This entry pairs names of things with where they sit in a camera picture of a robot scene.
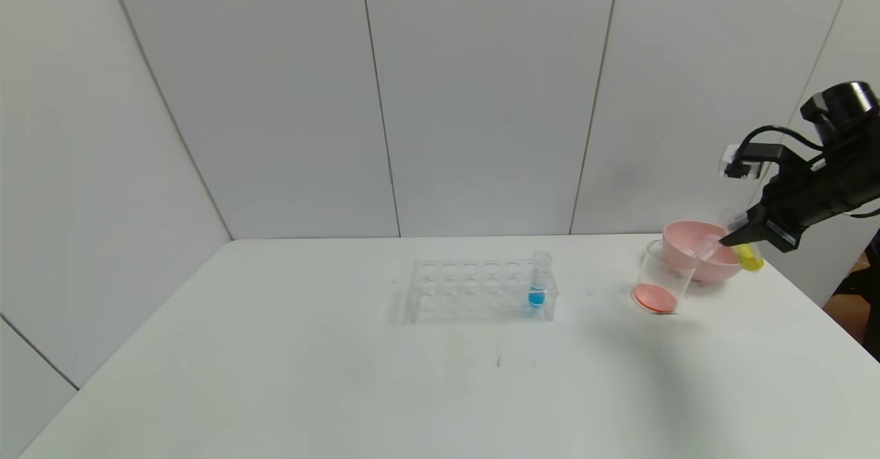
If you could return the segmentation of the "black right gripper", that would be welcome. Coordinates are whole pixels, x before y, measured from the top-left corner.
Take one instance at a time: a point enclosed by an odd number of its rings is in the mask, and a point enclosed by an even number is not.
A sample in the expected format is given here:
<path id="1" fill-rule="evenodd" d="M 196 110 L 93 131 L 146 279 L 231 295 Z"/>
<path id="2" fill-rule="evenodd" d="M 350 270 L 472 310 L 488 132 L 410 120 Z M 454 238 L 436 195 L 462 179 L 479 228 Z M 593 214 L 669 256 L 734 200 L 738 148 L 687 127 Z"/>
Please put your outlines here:
<path id="1" fill-rule="evenodd" d="M 722 219 L 726 236 L 719 242 L 729 248 L 768 242 L 787 253 L 798 249 L 809 227 L 846 211 L 848 203 L 826 181 L 810 173 L 780 172 L 768 181 L 748 216 Z"/>

